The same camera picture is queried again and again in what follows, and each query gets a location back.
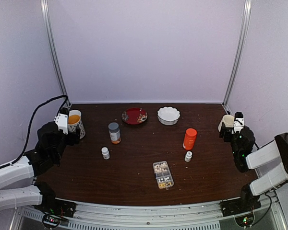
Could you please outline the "orange pill bottle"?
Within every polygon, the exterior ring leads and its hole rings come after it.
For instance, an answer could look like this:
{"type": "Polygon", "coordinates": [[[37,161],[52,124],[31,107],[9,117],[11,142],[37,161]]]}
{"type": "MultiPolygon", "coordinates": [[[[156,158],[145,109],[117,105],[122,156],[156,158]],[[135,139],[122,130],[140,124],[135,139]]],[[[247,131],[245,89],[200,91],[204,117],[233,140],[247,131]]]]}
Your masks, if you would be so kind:
{"type": "Polygon", "coordinates": [[[194,147],[197,137],[197,131],[193,128],[188,128],[185,132],[183,148],[185,150],[191,150],[194,147]]]}

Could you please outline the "small white bottle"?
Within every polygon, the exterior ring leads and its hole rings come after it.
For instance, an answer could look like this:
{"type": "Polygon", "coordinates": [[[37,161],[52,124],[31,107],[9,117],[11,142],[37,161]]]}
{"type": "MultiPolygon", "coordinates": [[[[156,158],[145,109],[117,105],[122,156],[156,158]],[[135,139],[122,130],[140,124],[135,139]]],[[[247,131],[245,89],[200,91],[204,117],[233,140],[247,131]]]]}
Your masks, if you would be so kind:
{"type": "Polygon", "coordinates": [[[110,153],[109,153],[109,150],[107,147],[103,147],[101,149],[101,153],[102,153],[102,156],[105,160],[108,160],[110,158],[110,153]]]}
{"type": "Polygon", "coordinates": [[[191,159],[192,159],[192,152],[191,152],[191,151],[187,151],[186,154],[185,154],[184,160],[185,160],[186,162],[190,162],[191,159]]]}

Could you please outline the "grey capped supplement bottle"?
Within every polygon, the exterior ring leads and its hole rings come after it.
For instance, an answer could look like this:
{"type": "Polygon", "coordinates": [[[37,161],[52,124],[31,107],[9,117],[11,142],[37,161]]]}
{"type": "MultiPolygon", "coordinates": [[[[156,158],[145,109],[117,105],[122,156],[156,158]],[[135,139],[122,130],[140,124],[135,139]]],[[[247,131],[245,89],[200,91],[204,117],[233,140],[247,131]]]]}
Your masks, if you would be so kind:
{"type": "Polygon", "coordinates": [[[113,144],[119,144],[121,142],[120,127],[116,122],[112,122],[108,125],[108,131],[111,142],[113,144]]]}

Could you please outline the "clear plastic pill organizer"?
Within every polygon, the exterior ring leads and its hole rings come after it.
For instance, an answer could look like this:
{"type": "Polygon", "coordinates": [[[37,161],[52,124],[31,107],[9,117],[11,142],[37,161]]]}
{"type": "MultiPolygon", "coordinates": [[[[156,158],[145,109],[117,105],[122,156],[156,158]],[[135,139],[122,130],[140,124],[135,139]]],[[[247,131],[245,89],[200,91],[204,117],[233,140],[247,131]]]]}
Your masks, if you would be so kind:
{"type": "Polygon", "coordinates": [[[156,183],[159,189],[168,190],[174,185],[174,180],[171,175],[170,168],[166,161],[159,161],[153,163],[153,170],[156,183]]]}

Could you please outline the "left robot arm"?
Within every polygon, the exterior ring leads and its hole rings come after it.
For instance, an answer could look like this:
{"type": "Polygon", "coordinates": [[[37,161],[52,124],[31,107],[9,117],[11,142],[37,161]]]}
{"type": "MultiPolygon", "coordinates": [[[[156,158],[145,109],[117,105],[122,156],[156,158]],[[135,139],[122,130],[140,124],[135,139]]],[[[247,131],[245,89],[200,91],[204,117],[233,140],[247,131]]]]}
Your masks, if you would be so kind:
{"type": "Polygon", "coordinates": [[[34,149],[23,153],[15,163],[0,166],[0,211],[33,205],[39,210],[54,213],[59,209],[55,192],[45,182],[23,188],[6,187],[46,173],[54,165],[60,165],[66,146],[80,141],[81,129],[64,133],[55,122],[43,125],[38,131],[38,142],[34,149]]]}

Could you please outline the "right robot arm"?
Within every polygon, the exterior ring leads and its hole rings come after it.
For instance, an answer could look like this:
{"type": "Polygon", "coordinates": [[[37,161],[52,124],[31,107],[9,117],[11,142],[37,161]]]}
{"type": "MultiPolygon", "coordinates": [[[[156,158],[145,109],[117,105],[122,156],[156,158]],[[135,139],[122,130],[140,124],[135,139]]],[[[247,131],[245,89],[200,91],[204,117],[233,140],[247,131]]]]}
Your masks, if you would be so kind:
{"type": "Polygon", "coordinates": [[[253,206],[257,206],[262,194],[288,182],[288,132],[276,135],[272,141],[257,151],[252,150],[255,136],[247,126],[231,129],[222,126],[219,137],[230,143],[234,163],[242,173],[255,170],[277,158],[281,159],[281,162],[265,175],[244,185],[240,198],[222,201],[220,205],[224,211],[250,210],[253,206]]]}

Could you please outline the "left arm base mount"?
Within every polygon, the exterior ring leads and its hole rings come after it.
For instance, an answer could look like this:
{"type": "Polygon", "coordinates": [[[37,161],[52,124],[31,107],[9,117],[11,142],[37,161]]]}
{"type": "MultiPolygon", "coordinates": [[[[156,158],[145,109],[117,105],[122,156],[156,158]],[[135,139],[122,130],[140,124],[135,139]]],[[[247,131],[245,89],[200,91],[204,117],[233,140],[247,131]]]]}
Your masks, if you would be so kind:
{"type": "Polygon", "coordinates": [[[58,227],[62,222],[68,223],[67,218],[73,218],[76,203],[56,198],[55,192],[45,182],[34,184],[42,196],[41,204],[33,207],[43,213],[42,224],[49,230],[58,227]]]}

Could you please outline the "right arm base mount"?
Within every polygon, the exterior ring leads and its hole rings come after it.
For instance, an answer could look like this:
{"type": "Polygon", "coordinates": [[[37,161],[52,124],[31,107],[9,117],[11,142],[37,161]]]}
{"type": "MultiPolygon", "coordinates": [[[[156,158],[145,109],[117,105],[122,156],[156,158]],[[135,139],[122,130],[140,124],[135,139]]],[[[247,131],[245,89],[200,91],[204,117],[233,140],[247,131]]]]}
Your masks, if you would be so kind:
{"type": "Polygon", "coordinates": [[[255,222],[254,210],[261,207],[259,197],[252,194],[248,184],[243,186],[239,198],[219,203],[223,217],[234,215],[238,226],[250,227],[255,222]]]}

